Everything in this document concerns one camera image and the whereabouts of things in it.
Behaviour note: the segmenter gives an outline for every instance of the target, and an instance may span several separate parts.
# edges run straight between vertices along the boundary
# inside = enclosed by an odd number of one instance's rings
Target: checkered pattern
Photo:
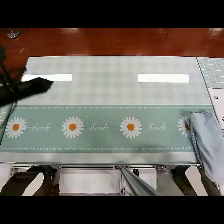
[[[197,58],[208,88],[224,88],[224,59]]]
[[[196,58],[148,56],[31,57],[27,74],[72,73],[20,105],[210,105]],[[189,74],[189,84],[138,83],[139,73]]]

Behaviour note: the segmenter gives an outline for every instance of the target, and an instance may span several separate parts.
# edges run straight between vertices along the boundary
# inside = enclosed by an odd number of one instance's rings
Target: gray cloth
[[[192,113],[192,141],[198,160],[207,177],[219,186],[224,184],[224,139],[214,113]]]

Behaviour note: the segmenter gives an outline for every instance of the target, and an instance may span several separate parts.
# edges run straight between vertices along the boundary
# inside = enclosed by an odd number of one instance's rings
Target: reddish brown floor
[[[173,55],[224,57],[222,28],[20,28],[9,39],[0,28],[8,70],[26,65],[30,56]]]

